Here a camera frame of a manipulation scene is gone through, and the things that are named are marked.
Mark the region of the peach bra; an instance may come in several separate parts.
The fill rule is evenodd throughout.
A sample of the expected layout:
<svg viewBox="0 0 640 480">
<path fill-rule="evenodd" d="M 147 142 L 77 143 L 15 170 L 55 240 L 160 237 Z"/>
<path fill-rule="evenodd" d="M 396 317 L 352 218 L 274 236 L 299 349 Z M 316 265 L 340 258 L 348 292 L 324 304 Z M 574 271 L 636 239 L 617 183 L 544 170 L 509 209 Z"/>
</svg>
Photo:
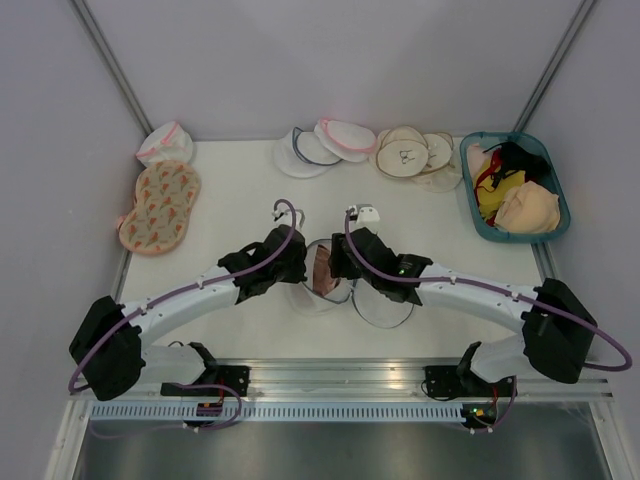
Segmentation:
<svg viewBox="0 0 640 480">
<path fill-rule="evenodd" d="M 540 234 L 553 231 L 560 218 L 559 196 L 528 181 L 506 192 L 495 224 L 510 233 Z"/>
</svg>

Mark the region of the black bra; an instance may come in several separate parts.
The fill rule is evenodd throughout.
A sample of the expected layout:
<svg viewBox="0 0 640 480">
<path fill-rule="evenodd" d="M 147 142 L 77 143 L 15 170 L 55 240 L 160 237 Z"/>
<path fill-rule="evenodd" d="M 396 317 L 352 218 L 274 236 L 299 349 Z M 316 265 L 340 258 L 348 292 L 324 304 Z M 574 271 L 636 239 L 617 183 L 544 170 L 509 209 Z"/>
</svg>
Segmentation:
<svg viewBox="0 0 640 480">
<path fill-rule="evenodd" d="M 489 150 L 495 150 L 501 160 L 499 170 L 490 168 L 489 176 L 493 187 L 517 172 L 523 172 L 528 180 L 544 177 L 551 172 L 551 165 L 544 157 L 534 155 L 514 142 L 502 142 L 485 151 Z"/>
</svg>

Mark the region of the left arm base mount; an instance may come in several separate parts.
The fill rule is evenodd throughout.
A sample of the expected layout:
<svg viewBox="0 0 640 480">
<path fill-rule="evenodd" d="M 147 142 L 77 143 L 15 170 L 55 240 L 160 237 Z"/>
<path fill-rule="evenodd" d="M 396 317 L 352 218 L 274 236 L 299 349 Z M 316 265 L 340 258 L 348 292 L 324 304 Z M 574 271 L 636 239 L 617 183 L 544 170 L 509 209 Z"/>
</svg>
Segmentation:
<svg viewBox="0 0 640 480">
<path fill-rule="evenodd" d="M 207 369 L 193 383 L 187 386 L 177 383 L 163 383 L 160 395 L 163 397 L 246 397 L 250 384 L 251 368 L 247 365 L 221 365 Z"/>
</svg>

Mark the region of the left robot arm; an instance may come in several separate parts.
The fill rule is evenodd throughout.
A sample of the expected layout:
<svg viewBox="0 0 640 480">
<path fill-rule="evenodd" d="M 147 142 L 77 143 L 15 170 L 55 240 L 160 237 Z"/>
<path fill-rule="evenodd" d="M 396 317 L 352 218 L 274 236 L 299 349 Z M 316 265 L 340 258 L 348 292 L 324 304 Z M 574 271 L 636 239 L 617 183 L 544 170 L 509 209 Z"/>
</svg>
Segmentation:
<svg viewBox="0 0 640 480">
<path fill-rule="evenodd" d="M 93 302 L 69 346 L 76 369 L 72 394 L 91 391 L 113 400 L 132 387 L 158 384 L 165 396 L 206 396 L 219 391 L 219 365 L 200 342 L 158 345 L 172 331 L 216 310 L 265 294 L 278 283 L 304 281 L 306 240 L 280 225 L 220 259 L 187 285 L 158 297 L 119 304 L 104 296 Z"/>
</svg>

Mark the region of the yellow bra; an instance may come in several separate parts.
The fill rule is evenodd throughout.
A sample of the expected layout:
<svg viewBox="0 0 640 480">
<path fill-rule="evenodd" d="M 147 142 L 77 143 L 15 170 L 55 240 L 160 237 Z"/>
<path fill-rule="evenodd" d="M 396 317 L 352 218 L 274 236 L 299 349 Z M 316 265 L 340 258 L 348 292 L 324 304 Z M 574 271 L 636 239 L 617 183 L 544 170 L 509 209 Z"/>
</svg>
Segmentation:
<svg viewBox="0 0 640 480">
<path fill-rule="evenodd" d="M 507 192 L 525 183 L 526 172 L 510 170 L 501 174 L 501 166 L 486 160 L 474 178 L 473 190 L 480 216 L 490 221 L 499 210 Z"/>
</svg>

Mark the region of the dusty pink bra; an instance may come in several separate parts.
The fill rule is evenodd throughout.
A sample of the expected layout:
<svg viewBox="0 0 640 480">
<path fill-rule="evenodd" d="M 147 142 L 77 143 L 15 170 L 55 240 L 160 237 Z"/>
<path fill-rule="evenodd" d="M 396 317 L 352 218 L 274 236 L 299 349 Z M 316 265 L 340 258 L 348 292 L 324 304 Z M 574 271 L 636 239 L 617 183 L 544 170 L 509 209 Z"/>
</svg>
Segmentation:
<svg viewBox="0 0 640 480">
<path fill-rule="evenodd" d="M 322 297 L 329 295 L 341 282 L 339 278 L 334 278 L 331 274 L 330 254 L 331 252 L 326 246 L 317 245 L 313 260 L 312 291 Z"/>
</svg>

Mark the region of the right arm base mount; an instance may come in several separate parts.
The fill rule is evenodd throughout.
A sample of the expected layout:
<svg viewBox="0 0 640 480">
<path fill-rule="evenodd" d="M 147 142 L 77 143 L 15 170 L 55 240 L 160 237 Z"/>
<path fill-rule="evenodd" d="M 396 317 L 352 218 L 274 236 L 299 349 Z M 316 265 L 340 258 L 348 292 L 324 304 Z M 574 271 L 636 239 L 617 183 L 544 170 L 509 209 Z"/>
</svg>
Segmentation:
<svg viewBox="0 0 640 480">
<path fill-rule="evenodd" d="M 482 390 L 465 386 L 456 373 L 455 366 L 433 365 L 423 367 L 422 393 L 436 401 L 453 401 L 459 398 L 482 396 Z"/>
</svg>

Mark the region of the pale pink bra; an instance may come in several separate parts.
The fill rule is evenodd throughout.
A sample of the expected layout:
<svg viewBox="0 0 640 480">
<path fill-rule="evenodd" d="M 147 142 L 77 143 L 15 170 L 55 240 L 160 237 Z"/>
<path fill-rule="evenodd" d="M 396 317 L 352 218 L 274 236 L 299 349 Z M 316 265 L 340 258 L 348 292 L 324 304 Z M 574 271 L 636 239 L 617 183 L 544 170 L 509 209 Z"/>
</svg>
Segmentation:
<svg viewBox="0 0 640 480">
<path fill-rule="evenodd" d="M 495 167 L 499 170 L 501 167 L 499 154 L 495 150 L 485 151 L 479 143 L 467 147 L 466 159 L 473 182 L 476 182 L 488 169 Z"/>
</svg>

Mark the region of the blue-trimmed white mesh laundry bag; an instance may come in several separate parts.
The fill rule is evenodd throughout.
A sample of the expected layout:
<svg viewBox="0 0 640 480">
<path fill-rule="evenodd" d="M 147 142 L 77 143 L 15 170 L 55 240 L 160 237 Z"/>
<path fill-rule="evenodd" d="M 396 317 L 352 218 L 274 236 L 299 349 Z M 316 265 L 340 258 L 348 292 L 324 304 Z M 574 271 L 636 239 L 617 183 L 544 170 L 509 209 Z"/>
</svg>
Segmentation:
<svg viewBox="0 0 640 480">
<path fill-rule="evenodd" d="M 287 298 L 294 310 L 306 315 L 326 315 L 336 312 L 341 306 L 350 305 L 362 320 L 379 329 L 394 329 L 411 317 L 414 311 L 412 304 L 392 302 L 362 279 L 340 279 L 340 285 L 326 297 L 314 293 L 312 271 L 318 244 L 331 250 L 329 239 L 313 241 L 307 247 L 307 280 L 289 285 L 286 290 Z"/>
</svg>

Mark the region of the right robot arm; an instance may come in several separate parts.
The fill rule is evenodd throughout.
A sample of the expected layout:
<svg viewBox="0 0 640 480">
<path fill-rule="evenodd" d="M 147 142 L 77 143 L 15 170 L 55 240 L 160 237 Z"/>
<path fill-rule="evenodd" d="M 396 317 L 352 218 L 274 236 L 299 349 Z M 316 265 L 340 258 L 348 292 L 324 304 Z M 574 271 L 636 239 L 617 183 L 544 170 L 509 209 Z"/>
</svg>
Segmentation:
<svg viewBox="0 0 640 480">
<path fill-rule="evenodd" d="M 456 393 L 481 395 L 529 372 L 574 384 L 585 366 L 597 323 L 559 280 L 509 287 L 462 277 L 427 257 L 394 253 L 366 228 L 332 235 L 329 268 L 341 279 L 366 282 L 392 302 L 452 309 L 511 331 L 503 340 L 467 347 L 453 367 Z"/>
</svg>

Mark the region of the pink-trimmed mesh bag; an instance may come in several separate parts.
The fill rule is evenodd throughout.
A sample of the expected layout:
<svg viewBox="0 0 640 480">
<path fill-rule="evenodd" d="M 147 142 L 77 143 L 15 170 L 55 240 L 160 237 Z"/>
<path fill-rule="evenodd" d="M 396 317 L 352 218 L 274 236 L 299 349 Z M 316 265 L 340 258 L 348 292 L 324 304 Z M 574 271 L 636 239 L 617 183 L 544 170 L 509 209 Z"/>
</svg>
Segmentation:
<svg viewBox="0 0 640 480">
<path fill-rule="evenodd" d="M 331 153 L 351 163 L 366 161 L 377 147 L 377 137 L 371 130 L 339 120 L 321 118 L 314 134 Z"/>
<path fill-rule="evenodd" d="M 177 121 L 154 130 L 142 143 L 135 157 L 145 166 L 166 160 L 190 163 L 194 143 Z"/>
</svg>

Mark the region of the right corner aluminium profile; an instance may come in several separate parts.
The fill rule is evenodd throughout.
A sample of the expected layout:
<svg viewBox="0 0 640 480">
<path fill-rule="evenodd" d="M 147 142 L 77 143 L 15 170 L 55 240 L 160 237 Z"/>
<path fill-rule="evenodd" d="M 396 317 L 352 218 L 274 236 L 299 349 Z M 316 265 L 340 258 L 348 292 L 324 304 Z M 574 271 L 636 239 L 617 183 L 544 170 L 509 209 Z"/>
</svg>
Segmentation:
<svg viewBox="0 0 640 480">
<path fill-rule="evenodd" d="M 513 131 L 523 132 L 527 129 L 599 4 L 598 0 L 581 0 L 578 3 L 518 116 L 512 128 Z"/>
</svg>

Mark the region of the beige laundry bag front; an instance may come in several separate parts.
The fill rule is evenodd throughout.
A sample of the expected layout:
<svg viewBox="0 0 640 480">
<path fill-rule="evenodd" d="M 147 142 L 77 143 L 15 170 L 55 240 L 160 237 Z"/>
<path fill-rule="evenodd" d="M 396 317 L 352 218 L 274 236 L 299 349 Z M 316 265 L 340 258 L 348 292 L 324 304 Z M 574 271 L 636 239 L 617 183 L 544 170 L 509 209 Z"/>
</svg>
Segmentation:
<svg viewBox="0 0 640 480">
<path fill-rule="evenodd" d="M 384 130 L 373 156 L 375 166 L 385 175 L 407 179 L 422 173 L 429 162 L 429 146 L 424 136 L 410 126 Z"/>
</svg>

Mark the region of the beige laundry bag back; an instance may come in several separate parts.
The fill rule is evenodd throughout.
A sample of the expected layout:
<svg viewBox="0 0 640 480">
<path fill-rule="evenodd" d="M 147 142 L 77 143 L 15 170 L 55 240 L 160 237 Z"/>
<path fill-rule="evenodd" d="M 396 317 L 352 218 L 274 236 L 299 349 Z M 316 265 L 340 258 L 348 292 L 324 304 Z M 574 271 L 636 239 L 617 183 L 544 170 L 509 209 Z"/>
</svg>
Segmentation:
<svg viewBox="0 0 640 480">
<path fill-rule="evenodd" d="M 428 146 L 429 159 L 412 181 L 431 193 L 454 190 L 463 173 L 453 137 L 447 132 L 435 132 L 425 133 L 423 138 Z"/>
</svg>

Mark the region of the pink-trimmed mesh bag left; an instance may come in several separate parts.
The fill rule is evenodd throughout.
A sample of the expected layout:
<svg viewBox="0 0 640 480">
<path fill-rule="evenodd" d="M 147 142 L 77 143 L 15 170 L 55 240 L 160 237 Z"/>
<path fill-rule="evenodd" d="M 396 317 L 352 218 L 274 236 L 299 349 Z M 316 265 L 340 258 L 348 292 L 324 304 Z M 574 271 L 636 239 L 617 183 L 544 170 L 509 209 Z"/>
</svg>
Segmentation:
<svg viewBox="0 0 640 480">
<path fill-rule="evenodd" d="M 145 166 L 166 160 L 190 163 L 194 143 L 177 121 L 154 130 L 142 143 L 135 157 Z"/>
</svg>

